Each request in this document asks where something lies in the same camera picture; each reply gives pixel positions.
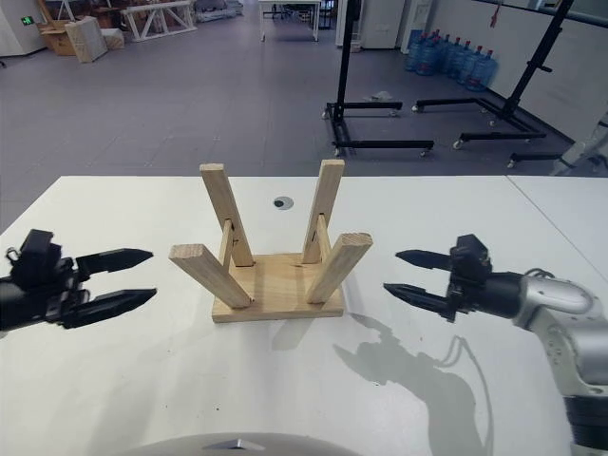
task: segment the black pole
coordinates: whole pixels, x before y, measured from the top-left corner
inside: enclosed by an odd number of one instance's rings
[[[568,14],[568,11],[570,10],[570,7],[572,7],[573,3],[574,0],[561,1],[560,7],[553,16],[553,19],[551,20],[549,27],[544,33],[541,42],[539,43],[539,46],[536,48],[534,55],[527,63],[527,67],[523,72],[522,77],[515,86],[515,89],[513,90],[513,93],[511,93],[511,96],[504,103],[503,109],[499,117],[505,118],[513,115],[515,109],[520,104],[523,91],[530,83],[530,80],[532,79],[532,76],[534,76],[534,72],[537,69],[541,69],[547,72],[552,71],[551,68],[547,68],[546,66],[544,66],[544,61],[549,55],[549,52],[551,52],[551,48],[558,39],[558,36],[560,36],[561,23],[566,18],[566,15]]]
[[[346,80],[349,75],[349,61],[351,59],[352,27],[359,15],[360,5],[360,0],[347,0],[344,41],[342,42],[342,63],[340,64],[340,80],[338,83],[338,99],[333,112],[333,116],[337,121],[342,121],[344,118],[344,97],[346,96]]]

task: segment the white table in background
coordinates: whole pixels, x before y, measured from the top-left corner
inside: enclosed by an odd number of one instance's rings
[[[259,33],[261,41],[266,39],[264,28],[264,6],[265,5],[314,5],[313,37],[319,41],[319,12],[321,11],[321,0],[257,0],[259,3]]]
[[[510,179],[608,281],[608,179]]]
[[[231,183],[254,253],[301,249],[316,178]],[[276,210],[277,196],[294,207]],[[111,454],[232,431],[307,435],[366,456],[570,455],[563,403],[534,334],[482,313],[448,324],[382,288],[406,282],[443,294],[447,273],[394,253],[447,252],[457,236],[475,233],[496,271],[541,266],[608,303],[608,283],[505,177],[343,179],[330,238],[361,231],[374,239],[344,284],[349,313],[365,316],[358,320],[215,325],[213,297],[167,259],[174,243],[219,249],[200,178],[61,178],[0,237],[2,251],[19,247],[30,228],[54,232],[67,256],[152,251],[86,286],[93,295],[159,292],[105,322],[69,331],[40,324],[0,340],[0,454]],[[0,274],[8,271],[2,261]],[[472,357],[463,351],[441,366],[455,336]]]

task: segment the cardboard box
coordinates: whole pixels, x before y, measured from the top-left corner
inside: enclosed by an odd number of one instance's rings
[[[124,48],[124,34],[119,28],[102,28],[102,35],[108,49]]]
[[[105,39],[94,17],[87,16],[82,21],[66,24],[66,32],[81,64],[93,62],[107,52]]]
[[[47,48],[57,55],[76,55],[74,46],[69,41],[64,29],[57,29],[47,24],[36,24],[42,39],[45,40]]]

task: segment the wooden plank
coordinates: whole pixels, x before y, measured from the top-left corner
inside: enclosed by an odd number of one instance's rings
[[[221,235],[221,244],[219,246],[219,262],[223,265],[224,269],[228,271],[230,269],[230,257],[232,255],[233,242],[232,221],[224,221],[224,229]]]
[[[246,309],[232,309],[216,298],[212,318],[216,323],[286,318],[340,316],[344,312],[342,290],[324,304],[308,304],[306,290],[321,270],[322,263],[301,264],[300,253],[255,255],[251,268],[230,266],[230,274],[253,299]]]
[[[228,177],[224,172],[224,165],[218,163],[202,164],[200,174],[205,182],[209,198],[216,210],[219,226],[223,229],[224,222],[229,219],[233,227],[233,251],[232,258],[237,266],[253,266],[254,258],[251,255],[249,242],[245,236],[240,215],[238,214],[235,196]]]
[[[323,214],[319,215],[316,219],[316,237],[319,239],[319,249],[321,251],[321,259],[326,261],[332,250],[330,244],[330,237],[327,234],[327,222]]]
[[[251,305],[251,298],[202,244],[171,247],[169,259],[232,308]]]
[[[340,235],[306,293],[306,302],[316,304],[329,299],[372,244],[371,236],[367,233]]]
[[[321,259],[318,237],[314,235],[316,222],[318,216],[323,214],[326,226],[329,225],[333,202],[338,193],[343,172],[343,160],[324,160],[321,162],[321,171],[319,172],[319,179],[316,182],[313,207],[311,208],[308,230],[304,239],[304,248],[302,249],[302,263],[304,264],[318,263]]]

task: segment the white robotic arm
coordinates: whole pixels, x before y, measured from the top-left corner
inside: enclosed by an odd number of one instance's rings
[[[454,321],[456,312],[509,318],[544,346],[572,428],[574,456],[608,456],[608,321],[597,296],[541,269],[525,275],[492,273],[485,246],[458,238],[450,255],[410,250],[398,257],[450,271],[446,297],[405,284],[385,284],[409,304]]]

